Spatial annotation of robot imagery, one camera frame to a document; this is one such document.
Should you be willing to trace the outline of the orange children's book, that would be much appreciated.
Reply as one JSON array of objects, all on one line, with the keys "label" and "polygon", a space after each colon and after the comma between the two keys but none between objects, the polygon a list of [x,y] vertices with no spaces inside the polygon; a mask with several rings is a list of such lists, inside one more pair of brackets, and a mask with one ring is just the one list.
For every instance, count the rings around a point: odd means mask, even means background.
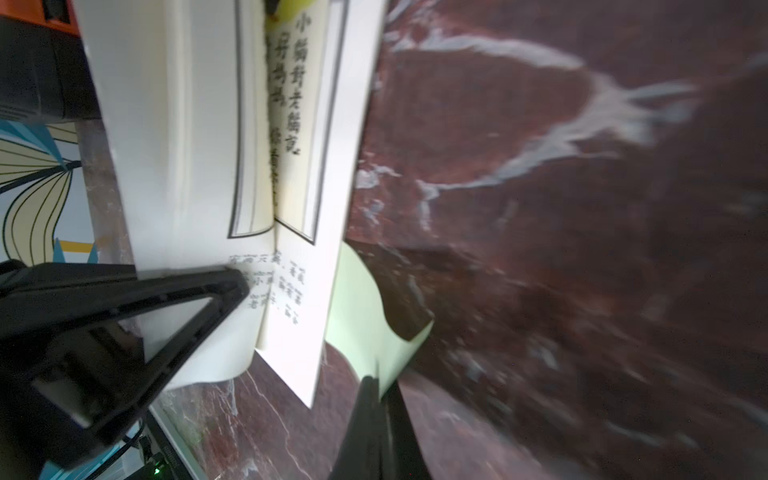
[{"label": "orange children's book", "polygon": [[261,357],[314,401],[387,5],[78,1],[135,266],[230,266],[247,298],[172,379]]}]

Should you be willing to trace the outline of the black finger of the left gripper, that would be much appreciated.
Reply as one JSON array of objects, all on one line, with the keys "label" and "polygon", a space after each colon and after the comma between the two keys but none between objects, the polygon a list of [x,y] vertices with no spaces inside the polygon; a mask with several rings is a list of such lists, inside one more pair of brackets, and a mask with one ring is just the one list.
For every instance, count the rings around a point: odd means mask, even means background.
[{"label": "black finger of the left gripper", "polygon": [[[247,297],[219,268],[140,280],[128,265],[1,265],[1,464],[73,468],[121,440]],[[122,322],[196,312],[151,358]]]}]

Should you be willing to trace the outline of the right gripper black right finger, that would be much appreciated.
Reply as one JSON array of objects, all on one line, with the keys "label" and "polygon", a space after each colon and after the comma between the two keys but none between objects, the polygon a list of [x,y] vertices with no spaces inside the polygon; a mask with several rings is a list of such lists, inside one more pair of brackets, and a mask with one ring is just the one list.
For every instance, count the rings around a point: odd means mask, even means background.
[{"label": "right gripper black right finger", "polygon": [[395,382],[381,400],[381,478],[431,480],[399,384]]}]

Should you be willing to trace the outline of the green sticky note top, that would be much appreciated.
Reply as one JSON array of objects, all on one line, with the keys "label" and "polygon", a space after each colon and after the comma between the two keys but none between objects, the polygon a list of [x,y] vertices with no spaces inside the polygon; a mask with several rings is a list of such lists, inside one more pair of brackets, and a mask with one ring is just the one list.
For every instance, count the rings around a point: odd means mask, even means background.
[{"label": "green sticky note top", "polygon": [[411,340],[396,334],[374,277],[351,246],[341,245],[325,341],[360,381],[370,377],[378,382],[378,398],[396,382],[432,328],[427,324]]}]

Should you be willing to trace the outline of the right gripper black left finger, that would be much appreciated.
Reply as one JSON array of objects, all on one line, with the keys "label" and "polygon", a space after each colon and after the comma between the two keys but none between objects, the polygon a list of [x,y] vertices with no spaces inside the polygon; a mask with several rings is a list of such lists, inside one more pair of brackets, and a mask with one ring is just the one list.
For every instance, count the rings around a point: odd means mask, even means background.
[{"label": "right gripper black left finger", "polygon": [[381,478],[381,404],[379,382],[362,379],[348,428],[329,480]]}]

